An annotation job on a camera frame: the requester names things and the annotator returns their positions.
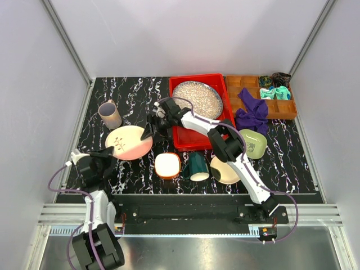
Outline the pink cream round plate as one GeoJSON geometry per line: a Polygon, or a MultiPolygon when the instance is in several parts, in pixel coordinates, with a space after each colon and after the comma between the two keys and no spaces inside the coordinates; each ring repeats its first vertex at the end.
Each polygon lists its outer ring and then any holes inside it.
{"type": "Polygon", "coordinates": [[[119,160],[136,160],[152,148],[152,137],[141,140],[144,128],[128,125],[113,130],[106,138],[105,147],[113,147],[113,157],[119,160]]]}

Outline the speckled grey large plate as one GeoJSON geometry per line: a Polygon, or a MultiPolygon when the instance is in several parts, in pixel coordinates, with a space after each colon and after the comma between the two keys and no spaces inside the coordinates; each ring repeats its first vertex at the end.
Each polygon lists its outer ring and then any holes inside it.
{"type": "Polygon", "coordinates": [[[182,109],[184,107],[191,108],[200,116],[209,119],[218,119],[223,112],[223,102],[217,91],[202,82],[186,81],[180,83],[173,90],[173,97],[175,102],[182,109]]]}

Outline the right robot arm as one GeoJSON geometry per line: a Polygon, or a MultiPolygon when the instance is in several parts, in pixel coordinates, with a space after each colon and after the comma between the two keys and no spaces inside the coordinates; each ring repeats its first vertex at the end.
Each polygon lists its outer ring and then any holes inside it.
{"type": "Polygon", "coordinates": [[[194,112],[192,104],[190,108],[181,108],[174,100],[174,97],[167,97],[154,103],[147,116],[141,140],[171,127],[182,127],[207,136],[216,157],[240,177],[253,204],[257,206],[257,220],[262,223],[270,222],[280,204],[275,193],[265,186],[251,165],[246,154],[246,142],[239,131],[228,119],[219,121],[205,118],[194,112]]]}

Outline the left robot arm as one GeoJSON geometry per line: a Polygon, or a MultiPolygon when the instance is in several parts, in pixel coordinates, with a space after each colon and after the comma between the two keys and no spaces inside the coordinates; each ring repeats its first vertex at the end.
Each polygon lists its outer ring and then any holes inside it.
{"type": "Polygon", "coordinates": [[[113,147],[108,147],[86,154],[77,149],[71,153],[71,161],[83,178],[80,193],[86,204],[81,233],[71,241],[81,269],[118,269],[125,264],[115,236],[115,222],[121,217],[121,208],[107,180],[116,163],[113,151],[113,147]]]}

